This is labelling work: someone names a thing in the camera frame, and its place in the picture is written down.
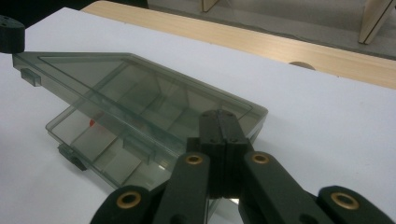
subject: wooden board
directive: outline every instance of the wooden board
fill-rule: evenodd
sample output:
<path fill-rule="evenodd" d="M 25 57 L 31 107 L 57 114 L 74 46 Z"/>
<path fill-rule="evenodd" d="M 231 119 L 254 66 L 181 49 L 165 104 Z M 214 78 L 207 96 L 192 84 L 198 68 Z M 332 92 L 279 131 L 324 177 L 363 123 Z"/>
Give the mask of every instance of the wooden board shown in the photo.
<path fill-rule="evenodd" d="M 396 0 L 367 0 L 361 23 L 359 42 L 370 44 L 395 6 Z"/>
<path fill-rule="evenodd" d="M 308 63 L 321 72 L 396 89 L 396 61 L 107 1 L 82 10 L 284 63 Z"/>

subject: white table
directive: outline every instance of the white table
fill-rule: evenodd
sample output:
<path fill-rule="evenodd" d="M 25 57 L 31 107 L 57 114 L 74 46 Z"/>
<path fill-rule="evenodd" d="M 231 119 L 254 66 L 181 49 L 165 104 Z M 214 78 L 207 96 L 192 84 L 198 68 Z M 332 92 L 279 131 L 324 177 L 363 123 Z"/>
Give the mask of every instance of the white table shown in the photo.
<path fill-rule="evenodd" d="M 263 105 L 257 150 L 309 192 L 351 188 L 396 220 L 395 90 L 66 8 L 26 31 L 26 51 L 132 52 Z M 89 223 L 112 188 L 47 135 L 67 104 L 23 81 L 10 55 L 0 68 L 1 222 Z M 223 212 L 211 223 L 230 223 Z"/>

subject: black mechanical linkage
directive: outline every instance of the black mechanical linkage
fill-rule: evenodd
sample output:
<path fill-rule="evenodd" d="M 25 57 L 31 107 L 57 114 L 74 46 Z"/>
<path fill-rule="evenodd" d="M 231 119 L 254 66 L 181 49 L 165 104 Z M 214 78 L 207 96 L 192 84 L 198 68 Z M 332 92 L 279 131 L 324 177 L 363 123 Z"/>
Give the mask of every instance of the black mechanical linkage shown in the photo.
<path fill-rule="evenodd" d="M 154 224 L 206 223 L 210 159 L 189 152 L 177 159 L 168 181 Z"/>
<path fill-rule="evenodd" d="M 234 114 L 207 111 L 199 125 L 167 183 L 116 190 L 92 224 L 206 224 L 208 199 L 221 197 L 239 199 L 245 224 L 394 223 L 350 189 L 305 192 L 273 156 L 253 150 Z"/>

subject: plastic box compartment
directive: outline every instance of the plastic box compartment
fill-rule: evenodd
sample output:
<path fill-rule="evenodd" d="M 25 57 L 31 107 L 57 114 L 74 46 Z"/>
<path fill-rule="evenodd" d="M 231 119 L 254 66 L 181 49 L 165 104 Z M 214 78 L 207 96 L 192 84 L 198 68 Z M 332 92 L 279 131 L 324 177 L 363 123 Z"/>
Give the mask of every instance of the plastic box compartment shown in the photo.
<path fill-rule="evenodd" d="M 116 188 L 167 180 L 207 110 L 234 113 L 251 141 L 267 114 L 132 54 L 24 52 L 13 61 L 22 78 L 71 105 L 47 125 L 49 134 Z"/>

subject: gray floor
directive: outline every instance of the gray floor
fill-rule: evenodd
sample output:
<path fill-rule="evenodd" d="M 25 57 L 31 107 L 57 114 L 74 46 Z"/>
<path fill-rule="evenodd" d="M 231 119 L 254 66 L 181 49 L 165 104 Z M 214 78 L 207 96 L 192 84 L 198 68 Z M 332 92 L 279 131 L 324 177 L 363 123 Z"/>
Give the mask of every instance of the gray floor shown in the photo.
<path fill-rule="evenodd" d="M 358 43 L 365 0 L 148 0 L 160 11 L 396 60 L 396 10 L 369 45 Z"/>

